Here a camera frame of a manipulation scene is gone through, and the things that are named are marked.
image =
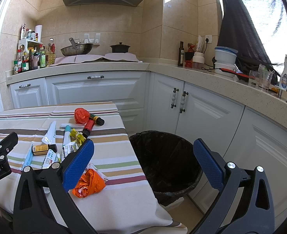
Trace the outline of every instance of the metal screw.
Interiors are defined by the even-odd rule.
[[[262,172],[264,171],[264,168],[261,167],[261,166],[258,166],[258,167],[257,167],[257,170],[258,170],[260,173],[262,173]]]
[[[52,167],[53,169],[58,169],[58,168],[60,167],[60,163],[59,163],[59,162],[54,162],[54,163],[51,165],[51,167]]]
[[[235,168],[235,164],[232,163],[232,162],[227,163],[227,165],[228,165],[228,167],[229,167],[230,169],[234,169],[234,168]]]
[[[31,170],[30,166],[25,166],[24,169],[23,169],[23,171],[25,173],[29,172],[30,170]]]

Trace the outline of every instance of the striped tablecloth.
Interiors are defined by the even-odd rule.
[[[15,193],[21,167],[31,146],[42,144],[49,124],[57,121],[56,144],[61,153],[64,129],[62,123],[75,123],[74,110],[85,108],[105,120],[94,126],[90,139],[95,145],[91,162],[109,180],[97,194],[77,198],[69,192],[77,207],[99,233],[187,233],[187,228],[176,221],[157,203],[128,139],[121,116],[112,102],[69,104],[8,110],[0,113],[0,141],[16,132],[19,142],[8,154],[12,173],[0,180],[0,206],[13,212]],[[44,156],[34,156],[32,167],[41,168]],[[47,195],[56,220],[65,225]]]

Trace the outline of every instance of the black trash bag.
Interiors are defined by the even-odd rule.
[[[144,131],[129,139],[160,204],[167,206],[196,187],[203,171],[187,140],[159,131]]]

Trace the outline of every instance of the black pot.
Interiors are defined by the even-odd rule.
[[[112,53],[128,53],[128,49],[130,48],[130,46],[123,45],[122,42],[110,47],[112,48]]]
[[[185,61],[191,61],[194,56],[193,52],[185,52]]]

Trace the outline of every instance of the black curtain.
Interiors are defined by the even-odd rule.
[[[257,71],[260,63],[267,70],[275,71],[243,1],[223,0],[223,3],[224,17],[217,45],[239,51],[235,64],[244,74],[249,75],[250,70]],[[278,84],[276,71],[271,83]]]

